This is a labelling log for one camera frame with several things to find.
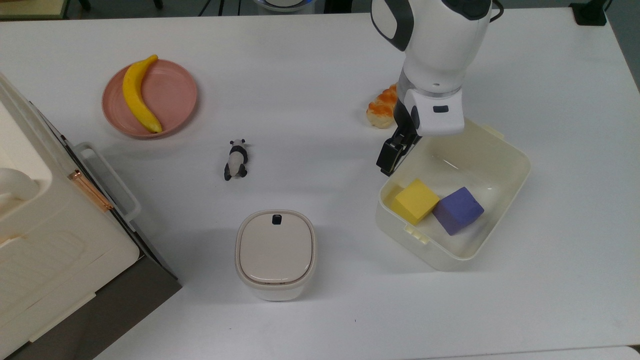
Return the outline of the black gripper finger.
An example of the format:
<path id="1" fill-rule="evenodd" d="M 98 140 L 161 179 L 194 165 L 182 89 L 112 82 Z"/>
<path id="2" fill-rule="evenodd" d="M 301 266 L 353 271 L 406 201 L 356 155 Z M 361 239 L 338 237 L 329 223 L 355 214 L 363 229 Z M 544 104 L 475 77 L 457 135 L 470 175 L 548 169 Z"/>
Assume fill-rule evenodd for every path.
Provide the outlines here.
<path id="1" fill-rule="evenodd" d="M 408 134 L 406 136 L 402 134 L 394 134 L 382 144 L 381 151 L 375 164 L 380 168 L 380 171 L 384 175 L 388 177 L 391 176 L 397 166 L 402 162 L 403 158 L 412 149 L 415 141 L 415 134 Z"/>

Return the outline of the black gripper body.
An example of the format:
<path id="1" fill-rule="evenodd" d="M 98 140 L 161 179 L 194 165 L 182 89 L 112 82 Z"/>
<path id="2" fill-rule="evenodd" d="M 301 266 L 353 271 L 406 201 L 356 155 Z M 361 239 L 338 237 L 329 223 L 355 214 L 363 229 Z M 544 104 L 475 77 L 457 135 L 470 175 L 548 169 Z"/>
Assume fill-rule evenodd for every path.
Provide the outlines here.
<path id="1" fill-rule="evenodd" d="M 414 119 L 401 101 L 396 102 L 393 117 L 397 125 L 393 133 L 393 143 L 409 147 L 415 143 L 416 138 L 420 139 Z"/>

